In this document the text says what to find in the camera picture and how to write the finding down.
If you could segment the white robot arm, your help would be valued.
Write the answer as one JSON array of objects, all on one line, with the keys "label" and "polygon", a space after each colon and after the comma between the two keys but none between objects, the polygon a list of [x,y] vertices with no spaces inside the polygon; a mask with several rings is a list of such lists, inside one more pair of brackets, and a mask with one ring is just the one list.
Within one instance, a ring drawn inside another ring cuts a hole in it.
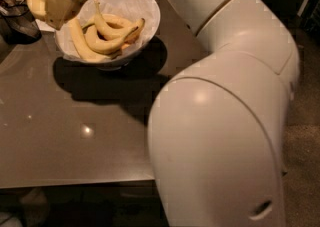
[{"label": "white robot arm", "polygon": [[168,0],[205,48],[161,86],[148,146],[170,227],[285,227],[282,135],[299,77],[261,0]]}]

